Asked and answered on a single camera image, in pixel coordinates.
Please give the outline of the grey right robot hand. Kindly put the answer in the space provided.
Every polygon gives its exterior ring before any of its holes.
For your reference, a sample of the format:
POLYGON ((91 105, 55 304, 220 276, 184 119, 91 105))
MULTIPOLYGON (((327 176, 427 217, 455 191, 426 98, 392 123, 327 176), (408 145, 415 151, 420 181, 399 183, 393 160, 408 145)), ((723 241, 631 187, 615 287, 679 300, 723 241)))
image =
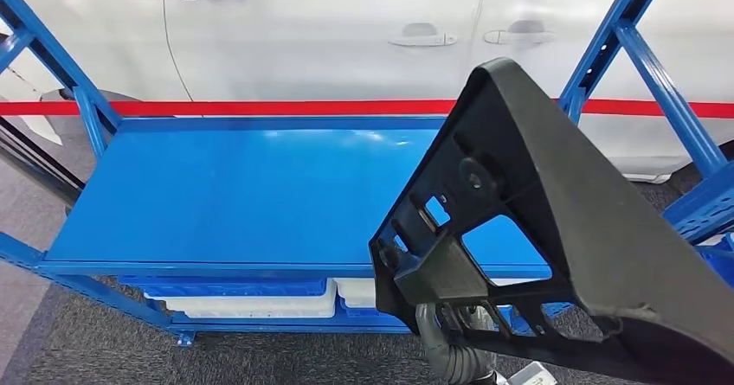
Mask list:
POLYGON ((415 308, 415 319, 426 351, 448 353, 452 345, 447 341, 443 327, 461 327, 464 324, 477 330, 493 330, 496 327, 490 313, 479 306, 436 307, 435 304, 420 304, 415 308))

